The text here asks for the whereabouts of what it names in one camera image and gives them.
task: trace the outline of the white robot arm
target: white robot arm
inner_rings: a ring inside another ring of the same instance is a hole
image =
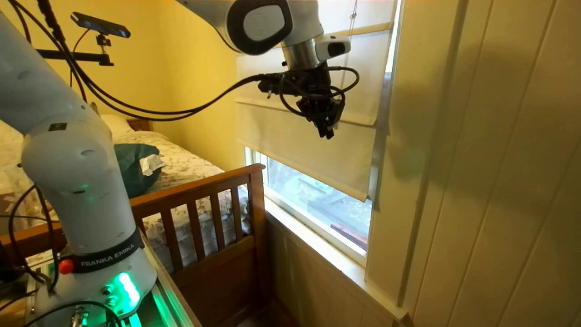
[[[283,43],[298,84],[332,93],[325,61],[347,53],[349,43],[323,37],[316,0],[185,0],[183,6],[236,52],[260,55]],[[36,293],[38,326],[71,324],[78,306],[56,310],[76,302],[96,302],[127,319],[154,286],[156,273],[131,215],[111,135],[2,13],[0,44],[0,121],[25,135],[22,166],[53,204],[69,242],[54,295]],[[287,93],[276,86],[274,79],[263,90]],[[309,106],[334,104],[327,97]],[[334,122],[314,124],[329,133]],[[91,326],[105,326],[103,311],[83,311]]]

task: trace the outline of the white wall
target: white wall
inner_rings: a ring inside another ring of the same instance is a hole
[[[579,12],[407,0],[369,279],[416,326],[581,326]]]
[[[216,99],[238,82],[236,53],[194,13],[169,3],[158,13],[163,30],[163,68],[174,110],[196,108]],[[238,144],[236,92],[207,112],[172,124],[180,144],[194,150],[223,170],[243,166],[243,146]]]

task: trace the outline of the teal object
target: teal object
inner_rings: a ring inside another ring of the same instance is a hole
[[[160,155],[158,148],[149,144],[116,144],[114,155],[122,170],[125,191],[129,199],[145,195],[147,190],[158,181],[162,170],[156,170],[151,177],[142,173],[140,161],[151,155]]]

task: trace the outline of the window sill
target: window sill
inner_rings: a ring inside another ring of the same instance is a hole
[[[376,306],[379,306],[394,322],[401,322],[408,313],[398,304],[378,291],[370,282],[365,281],[365,270],[338,251],[334,246],[325,242],[321,237],[312,233],[300,221],[290,217],[287,211],[278,208],[274,202],[265,201],[267,213],[281,224],[289,233],[292,233],[300,242],[339,271],[349,282],[352,282],[361,293],[365,293]]]

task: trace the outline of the pillow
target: pillow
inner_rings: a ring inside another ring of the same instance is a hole
[[[120,137],[120,135],[134,133],[123,117],[102,115],[102,121],[105,122],[105,126],[113,133],[113,139]]]
[[[125,191],[129,199],[145,195],[147,190],[158,181],[160,166],[145,168],[158,161],[158,148],[147,144],[116,144],[114,155],[122,170]]]

